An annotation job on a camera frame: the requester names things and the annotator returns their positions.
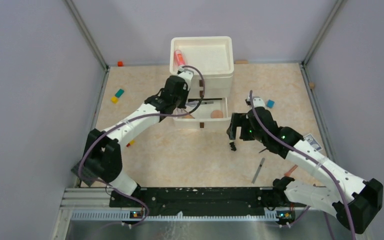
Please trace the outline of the white drawer organizer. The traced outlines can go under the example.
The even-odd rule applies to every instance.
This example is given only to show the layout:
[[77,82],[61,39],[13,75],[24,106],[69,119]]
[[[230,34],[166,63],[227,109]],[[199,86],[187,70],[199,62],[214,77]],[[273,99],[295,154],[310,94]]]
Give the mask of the white drawer organizer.
[[[181,50],[186,65],[194,72],[188,99],[223,98],[214,104],[202,104],[191,115],[194,119],[174,118],[180,129],[226,130],[231,121],[228,99],[234,79],[232,39],[229,36],[175,37],[170,43],[169,71],[178,72],[174,51]],[[221,110],[223,118],[211,118],[211,112]]]

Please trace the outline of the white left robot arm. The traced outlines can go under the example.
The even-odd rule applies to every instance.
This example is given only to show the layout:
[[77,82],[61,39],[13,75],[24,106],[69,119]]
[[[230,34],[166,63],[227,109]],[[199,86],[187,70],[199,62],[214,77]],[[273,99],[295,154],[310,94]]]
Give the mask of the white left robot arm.
[[174,117],[176,108],[186,107],[193,76],[188,70],[169,76],[158,94],[148,97],[128,117],[104,130],[90,131],[83,157],[72,171],[88,185],[103,181],[122,193],[127,206],[136,206],[141,198],[139,185],[123,169],[122,150],[149,127]]

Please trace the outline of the pink spray bottle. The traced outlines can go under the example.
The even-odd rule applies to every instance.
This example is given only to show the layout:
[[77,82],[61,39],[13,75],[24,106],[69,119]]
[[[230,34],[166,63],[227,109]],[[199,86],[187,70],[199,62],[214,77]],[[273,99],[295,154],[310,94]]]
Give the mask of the pink spray bottle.
[[174,51],[173,56],[174,56],[174,61],[177,64],[177,66],[181,67],[181,66],[186,65],[186,61],[185,61],[183,52],[180,49],[176,49]]

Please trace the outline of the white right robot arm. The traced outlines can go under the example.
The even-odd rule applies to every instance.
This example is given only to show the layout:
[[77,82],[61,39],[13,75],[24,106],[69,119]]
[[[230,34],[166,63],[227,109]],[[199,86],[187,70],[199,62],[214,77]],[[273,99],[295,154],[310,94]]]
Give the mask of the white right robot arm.
[[309,185],[290,176],[273,181],[273,200],[279,206],[290,202],[307,205],[334,216],[345,228],[363,234],[383,206],[384,186],[375,178],[365,180],[343,169],[318,152],[288,126],[278,126],[262,106],[247,113],[234,112],[226,131],[229,139],[258,141],[267,151],[294,163],[323,184]]

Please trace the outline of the black makeup brush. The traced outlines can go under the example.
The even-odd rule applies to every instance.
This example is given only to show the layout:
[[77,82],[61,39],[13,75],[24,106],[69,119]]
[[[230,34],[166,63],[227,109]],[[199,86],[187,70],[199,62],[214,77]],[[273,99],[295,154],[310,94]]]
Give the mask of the black makeup brush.
[[[203,98],[202,101],[221,101],[223,98]],[[198,102],[200,98],[189,98],[187,102]]]

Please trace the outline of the round peach makeup puff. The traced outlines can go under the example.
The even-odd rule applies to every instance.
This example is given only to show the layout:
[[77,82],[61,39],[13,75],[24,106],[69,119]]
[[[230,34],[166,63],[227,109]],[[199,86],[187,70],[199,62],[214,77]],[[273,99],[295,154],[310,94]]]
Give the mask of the round peach makeup puff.
[[210,117],[212,119],[222,119],[224,117],[224,114],[221,110],[213,110],[210,114]]

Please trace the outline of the tan makeup sponge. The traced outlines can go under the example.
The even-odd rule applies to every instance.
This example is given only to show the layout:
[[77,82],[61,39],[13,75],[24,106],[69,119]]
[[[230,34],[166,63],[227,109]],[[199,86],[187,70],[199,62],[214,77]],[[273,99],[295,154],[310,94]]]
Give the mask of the tan makeup sponge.
[[195,119],[192,115],[190,114],[187,114],[185,116],[182,117],[183,119]]

